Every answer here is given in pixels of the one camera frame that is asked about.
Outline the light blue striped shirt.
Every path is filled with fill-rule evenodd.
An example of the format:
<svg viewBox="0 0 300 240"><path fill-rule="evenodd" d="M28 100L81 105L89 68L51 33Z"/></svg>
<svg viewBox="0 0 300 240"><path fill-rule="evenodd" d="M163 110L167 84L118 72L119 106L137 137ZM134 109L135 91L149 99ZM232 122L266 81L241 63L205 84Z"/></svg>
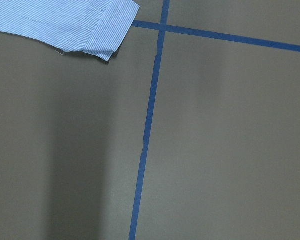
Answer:
<svg viewBox="0 0 300 240"><path fill-rule="evenodd" d="M133 0L0 0L0 32L108 61L139 9Z"/></svg>

